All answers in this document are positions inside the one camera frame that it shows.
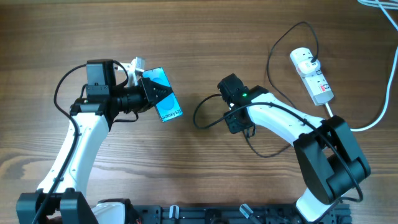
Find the teal Galaxy smartphone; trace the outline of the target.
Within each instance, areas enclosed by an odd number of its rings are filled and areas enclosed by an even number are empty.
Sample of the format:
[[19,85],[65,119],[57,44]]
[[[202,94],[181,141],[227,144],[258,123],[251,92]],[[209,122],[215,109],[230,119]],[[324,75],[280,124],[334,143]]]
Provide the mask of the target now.
[[[153,82],[161,85],[171,87],[169,79],[162,67],[146,70],[143,73],[143,77],[150,78]],[[183,115],[183,111],[177,101],[174,91],[157,103],[155,108],[162,122],[167,122]]]

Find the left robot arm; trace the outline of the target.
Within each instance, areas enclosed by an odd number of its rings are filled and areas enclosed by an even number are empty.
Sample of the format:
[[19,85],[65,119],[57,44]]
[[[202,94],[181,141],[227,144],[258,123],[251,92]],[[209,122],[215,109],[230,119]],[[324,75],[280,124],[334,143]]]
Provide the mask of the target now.
[[96,155],[120,112],[143,113],[173,94],[162,68],[127,70],[112,59],[84,63],[87,83],[63,114],[70,124],[51,170],[34,193],[20,195],[19,223],[142,223],[129,199],[109,199],[90,207],[88,179]]

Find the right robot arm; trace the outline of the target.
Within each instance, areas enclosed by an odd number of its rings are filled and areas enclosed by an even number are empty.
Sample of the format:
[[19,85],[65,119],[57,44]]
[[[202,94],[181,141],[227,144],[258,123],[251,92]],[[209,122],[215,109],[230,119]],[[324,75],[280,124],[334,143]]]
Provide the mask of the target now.
[[346,193],[370,176],[371,168],[353,132],[339,116],[329,119],[311,116],[279,101],[261,86],[248,88],[230,74],[217,85],[229,106],[224,114],[229,131],[243,132],[246,138],[262,126],[291,146],[307,186],[295,208],[305,222],[321,219]]

